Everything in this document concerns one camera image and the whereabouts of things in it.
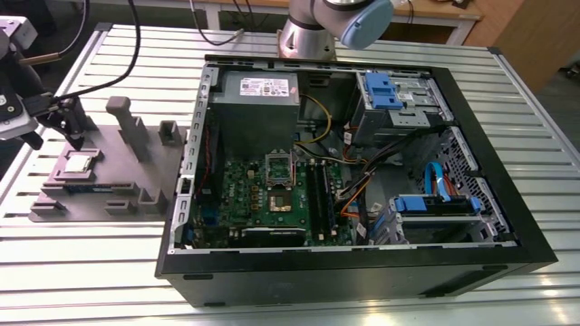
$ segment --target aluminum slotted table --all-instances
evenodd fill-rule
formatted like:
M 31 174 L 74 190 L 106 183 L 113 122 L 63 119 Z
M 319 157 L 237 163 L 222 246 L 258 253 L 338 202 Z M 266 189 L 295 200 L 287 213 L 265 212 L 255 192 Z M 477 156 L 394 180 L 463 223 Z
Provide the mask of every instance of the aluminum slotted table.
M 134 44 L 131 26 L 99 25 L 59 93 L 114 79 Z M 230 32 L 207 31 L 214 40 Z M 187 126 L 205 54 L 274 56 L 274 34 L 246 34 L 209 46 L 189 29 L 142 28 L 137 66 L 114 87 L 82 97 L 97 124 L 111 95 L 131 99 L 145 124 Z M 0 322 L 154 325 L 563 325 L 580 321 L 580 155 L 501 55 L 485 48 L 377 42 L 363 51 L 337 45 L 339 60 L 449 68 L 558 263 L 506 277 L 459 297 L 293 306 L 191 308 L 153 277 L 162 223 L 27 221 L 61 136 L 42 132 L 39 151 L 23 146 L 0 183 Z

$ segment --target gray 3d-printed holder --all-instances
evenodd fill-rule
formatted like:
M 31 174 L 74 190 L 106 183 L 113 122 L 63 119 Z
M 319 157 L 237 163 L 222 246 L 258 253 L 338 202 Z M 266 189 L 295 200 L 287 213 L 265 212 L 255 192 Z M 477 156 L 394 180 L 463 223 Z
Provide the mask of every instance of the gray 3d-printed holder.
M 163 220 L 177 182 L 185 128 L 173 121 L 145 127 L 141 119 L 131 117 L 129 106 L 127 98 L 111 97 L 106 111 L 119 125 L 86 131 L 79 151 L 66 144 L 31 204 L 30 221 Z M 78 155 L 89 156 L 89 163 L 79 170 L 66 170 L 69 159 Z

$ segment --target floor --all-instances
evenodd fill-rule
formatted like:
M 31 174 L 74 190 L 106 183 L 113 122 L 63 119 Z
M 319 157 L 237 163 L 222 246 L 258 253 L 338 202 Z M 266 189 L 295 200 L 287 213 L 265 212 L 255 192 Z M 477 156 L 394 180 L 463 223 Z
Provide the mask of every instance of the floor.
M 535 97 L 580 150 L 580 76 L 567 79 L 563 71 L 558 71 Z
M 57 21 L 58 32 L 43 38 L 38 38 L 39 51 L 49 53 L 58 51 L 74 37 L 77 26 L 79 24 L 81 11 L 70 4 L 59 1 L 47 2 L 51 15 Z M 191 28 L 193 20 L 187 10 L 174 8 L 138 7 L 139 20 L 142 24 L 150 26 L 171 26 Z M 239 28 L 243 18 L 235 14 L 221 13 L 222 29 L 234 31 Z M 206 27 L 205 15 L 198 14 L 201 28 Z M 91 5 L 90 19 L 86 32 L 82 34 L 79 44 L 82 45 L 97 22 L 113 22 L 117 24 L 131 24 L 129 8 L 125 5 Z M 283 17 L 278 15 L 255 15 L 255 23 L 259 25 L 259 32 L 273 33 L 283 26 Z M 41 68 L 38 73 L 47 90 L 55 91 L 59 82 L 74 62 L 75 56 L 82 46 L 78 46 L 73 53 L 61 61 L 50 63 L 47 67 Z M 557 125 L 563 131 L 571 144 L 580 149 L 580 77 L 566 79 L 563 72 L 558 72 L 549 84 L 537 94 L 543 108 L 554 119 Z M 0 157 L 0 176 L 9 166 L 9 163 L 19 148 L 17 141 L 5 143 L 1 147 L 2 156 Z

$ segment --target green motherboard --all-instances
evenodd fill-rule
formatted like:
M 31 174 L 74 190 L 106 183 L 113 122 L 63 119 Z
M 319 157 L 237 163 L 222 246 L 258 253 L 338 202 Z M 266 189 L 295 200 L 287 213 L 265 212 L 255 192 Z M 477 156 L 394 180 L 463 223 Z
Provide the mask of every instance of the green motherboard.
M 314 168 L 323 171 L 323 174 L 319 172 L 318 187 L 322 184 L 333 196 L 342 187 L 339 166 L 333 162 L 311 160 L 287 164 L 283 160 L 269 160 L 266 166 L 266 160 L 227 160 L 215 225 L 203 228 L 203 247 L 227 248 L 227 238 L 245 228 L 302 229 L 303 246 L 350 245 L 349 221 L 335 223 L 338 212 L 333 203 L 327 203 L 329 196 L 318 199 L 311 194 Z M 271 184 L 271 179 L 285 177 L 287 182 Z M 323 210 L 314 211 L 315 216 L 310 216 L 309 201 L 315 200 L 325 201 L 325 206 Z

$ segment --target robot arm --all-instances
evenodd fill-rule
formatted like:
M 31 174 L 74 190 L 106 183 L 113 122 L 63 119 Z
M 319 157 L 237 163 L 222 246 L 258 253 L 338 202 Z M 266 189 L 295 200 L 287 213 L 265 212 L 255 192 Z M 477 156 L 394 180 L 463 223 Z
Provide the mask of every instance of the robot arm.
M 334 37 L 347 48 L 361 50 L 382 35 L 391 14 L 389 0 L 291 0 L 279 56 L 331 60 Z

